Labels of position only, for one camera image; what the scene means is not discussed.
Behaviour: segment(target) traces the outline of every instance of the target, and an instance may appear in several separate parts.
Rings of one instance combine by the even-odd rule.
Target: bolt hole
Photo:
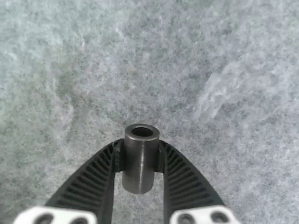
[[[215,223],[228,223],[228,217],[222,212],[214,212],[211,218]]]
[[[85,218],[76,218],[71,224],[88,224]]]
[[[154,133],[152,130],[150,130],[146,127],[137,127],[132,130],[132,134],[139,136],[139,137],[150,137]]]
[[[191,215],[182,214],[178,217],[178,224],[195,224],[195,221]]]
[[[37,218],[34,224],[50,224],[53,220],[53,216],[51,214],[44,214]]]

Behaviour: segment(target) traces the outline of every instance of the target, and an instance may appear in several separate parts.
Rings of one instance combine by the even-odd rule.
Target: cylindrical hole
[[[182,214],[178,217],[178,224],[195,224],[195,221],[191,215]]]
[[[43,214],[37,218],[34,224],[50,224],[53,220],[53,216],[51,214]]]
[[[76,218],[71,224],[88,224],[85,218]]]
[[[132,134],[139,136],[139,137],[150,137],[154,133],[152,130],[150,130],[146,127],[137,127],[132,130]]]
[[[228,223],[228,217],[222,212],[214,212],[211,218],[215,223]]]

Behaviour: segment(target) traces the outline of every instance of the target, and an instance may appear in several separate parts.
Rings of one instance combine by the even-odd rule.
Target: textured gray background
[[[6,0],[0,217],[145,122],[245,224],[299,223],[298,0]],[[113,224],[163,221],[116,177]]]

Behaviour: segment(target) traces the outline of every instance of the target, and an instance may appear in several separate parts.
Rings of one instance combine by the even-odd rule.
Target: metal cylinder
[[[158,129],[150,125],[135,124],[126,128],[126,165],[122,174],[125,190],[134,194],[144,194],[152,189],[159,135]]]

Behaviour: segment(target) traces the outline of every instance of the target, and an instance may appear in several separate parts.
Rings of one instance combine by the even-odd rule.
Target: gray carpet
[[[6,0],[0,218],[156,126],[244,224],[299,223],[298,0]],[[163,179],[113,224],[163,223]]]

